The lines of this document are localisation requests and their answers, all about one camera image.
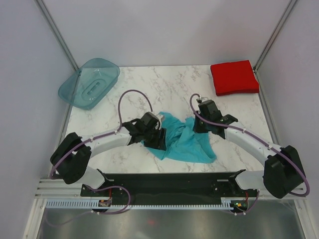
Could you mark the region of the teal t shirt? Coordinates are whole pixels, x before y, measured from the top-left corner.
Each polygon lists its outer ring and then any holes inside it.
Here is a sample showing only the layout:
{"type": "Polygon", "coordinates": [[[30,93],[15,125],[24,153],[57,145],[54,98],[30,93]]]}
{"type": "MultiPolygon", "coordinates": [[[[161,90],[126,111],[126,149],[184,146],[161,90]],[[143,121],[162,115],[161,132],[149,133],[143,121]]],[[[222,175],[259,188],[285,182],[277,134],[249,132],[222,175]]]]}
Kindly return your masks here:
{"type": "Polygon", "coordinates": [[[156,158],[204,164],[213,163],[217,159],[210,145],[209,135],[193,131],[193,117],[181,121],[167,112],[159,114],[164,116],[162,127],[166,129],[166,150],[148,148],[156,158]]]}

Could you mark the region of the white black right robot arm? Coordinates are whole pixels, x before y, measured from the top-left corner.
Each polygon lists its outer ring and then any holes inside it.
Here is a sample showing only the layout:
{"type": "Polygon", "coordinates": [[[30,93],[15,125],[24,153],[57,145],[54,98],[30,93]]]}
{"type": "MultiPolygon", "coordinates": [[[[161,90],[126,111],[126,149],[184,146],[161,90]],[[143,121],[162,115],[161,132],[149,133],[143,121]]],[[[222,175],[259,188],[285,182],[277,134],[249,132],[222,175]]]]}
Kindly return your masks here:
{"type": "Polygon", "coordinates": [[[281,199],[287,194],[305,197],[310,192],[298,151],[288,145],[270,143],[247,130],[232,115],[222,115],[213,100],[199,97],[194,111],[196,133],[211,132],[234,143],[252,155],[262,166],[260,171],[239,170],[230,176],[228,190],[240,196],[246,190],[266,189],[281,199]]]}

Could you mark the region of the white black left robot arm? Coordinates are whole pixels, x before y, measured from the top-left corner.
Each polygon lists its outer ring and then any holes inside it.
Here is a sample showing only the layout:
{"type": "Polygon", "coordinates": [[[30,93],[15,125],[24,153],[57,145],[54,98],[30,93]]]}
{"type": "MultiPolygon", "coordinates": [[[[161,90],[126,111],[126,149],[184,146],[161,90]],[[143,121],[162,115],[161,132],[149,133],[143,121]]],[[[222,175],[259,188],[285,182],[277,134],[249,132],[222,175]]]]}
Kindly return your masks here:
{"type": "Polygon", "coordinates": [[[52,172],[57,172],[65,184],[87,185],[99,196],[109,192],[109,183],[99,169],[88,166],[89,160],[113,148],[142,143],[143,146],[166,150],[162,122],[164,115],[145,113],[142,118],[124,122],[113,129],[93,136],[68,134],[50,158],[52,172]]]}

